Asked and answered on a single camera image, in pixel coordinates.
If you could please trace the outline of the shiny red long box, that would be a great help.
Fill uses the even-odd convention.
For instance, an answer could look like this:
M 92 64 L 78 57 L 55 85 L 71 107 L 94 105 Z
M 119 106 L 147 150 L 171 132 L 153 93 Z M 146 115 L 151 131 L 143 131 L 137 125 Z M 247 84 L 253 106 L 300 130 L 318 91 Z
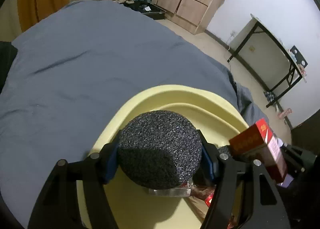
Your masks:
M 215 192 L 215 186 L 205 187 L 192 185 L 191 193 L 188 198 L 189 203 L 196 216 L 201 222 L 204 222 L 206 214 L 209 210 L 210 204 L 213 201 Z

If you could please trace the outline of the red white cigarette box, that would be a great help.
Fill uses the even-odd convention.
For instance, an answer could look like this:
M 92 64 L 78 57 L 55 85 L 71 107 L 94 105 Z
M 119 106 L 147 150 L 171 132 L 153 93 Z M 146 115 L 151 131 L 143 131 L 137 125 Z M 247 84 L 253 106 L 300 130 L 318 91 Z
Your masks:
M 229 145 L 232 156 L 246 161 L 257 159 L 277 184 L 285 181 L 287 175 L 285 158 L 277 138 L 263 118 L 230 139 Z

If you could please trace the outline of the small black sponge puck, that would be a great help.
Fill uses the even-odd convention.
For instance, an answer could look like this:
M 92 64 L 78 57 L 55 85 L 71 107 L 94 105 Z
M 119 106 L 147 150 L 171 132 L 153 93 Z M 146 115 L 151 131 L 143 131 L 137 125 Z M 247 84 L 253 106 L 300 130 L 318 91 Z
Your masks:
M 179 113 L 142 113 L 121 130 L 117 150 L 124 174 L 139 186 L 168 190 L 186 183 L 202 158 L 200 135 Z

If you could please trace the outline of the plaid cloth on floor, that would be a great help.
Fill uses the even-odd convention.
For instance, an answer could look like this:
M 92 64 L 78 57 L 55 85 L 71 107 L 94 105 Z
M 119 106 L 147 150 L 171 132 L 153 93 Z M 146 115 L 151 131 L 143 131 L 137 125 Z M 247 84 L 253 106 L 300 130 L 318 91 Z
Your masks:
M 273 105 L 276 102 L 276 95 L 273 92 L 264 91 L 264 96 L 269 104 Z

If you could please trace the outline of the black box on table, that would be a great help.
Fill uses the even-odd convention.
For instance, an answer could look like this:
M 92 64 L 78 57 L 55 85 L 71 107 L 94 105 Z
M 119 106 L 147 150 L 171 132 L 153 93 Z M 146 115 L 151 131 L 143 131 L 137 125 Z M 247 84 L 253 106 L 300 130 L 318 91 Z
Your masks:
M 299 51 L 299 49 L 296 46 L 292 46 L 290 52 L 294 56 L 296 63 L 306 68 L 308 62 L 306 61 L 302 53 Z

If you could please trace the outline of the black folding table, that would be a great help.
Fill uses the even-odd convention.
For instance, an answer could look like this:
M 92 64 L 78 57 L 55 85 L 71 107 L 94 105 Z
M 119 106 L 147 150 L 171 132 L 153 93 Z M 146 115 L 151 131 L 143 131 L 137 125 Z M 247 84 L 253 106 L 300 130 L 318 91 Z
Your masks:
M 234 42 L 227 61 L 238 60 L 265 92 L 274 95 L 267 108 L 279 102 L 301 80 L 306 81 L 302 65 L 257 16 L 251 15 Z

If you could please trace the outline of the grey blanket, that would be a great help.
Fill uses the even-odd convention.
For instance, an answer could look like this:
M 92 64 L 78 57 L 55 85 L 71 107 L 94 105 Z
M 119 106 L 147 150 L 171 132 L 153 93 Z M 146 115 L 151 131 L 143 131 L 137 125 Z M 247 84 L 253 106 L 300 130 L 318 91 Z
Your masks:
M 169 28 L 112 1 L 75 1 L 13 40 L 1 92 L 1 193 L 27 226 L 57 160 L 92 148 L 119 108 L 158 85 L 230 102 L 247 124 L 264 118 L 231 72 Z

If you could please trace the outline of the open black suitcase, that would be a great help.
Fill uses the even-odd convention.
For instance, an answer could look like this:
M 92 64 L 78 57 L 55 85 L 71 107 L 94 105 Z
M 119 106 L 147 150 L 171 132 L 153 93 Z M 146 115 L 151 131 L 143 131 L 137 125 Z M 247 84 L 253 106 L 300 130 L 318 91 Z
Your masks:
M 166 11 L 152 3 L 152 0 L 111 0 L 133 11 L 140 12 L 153 20 L 164 20 Z

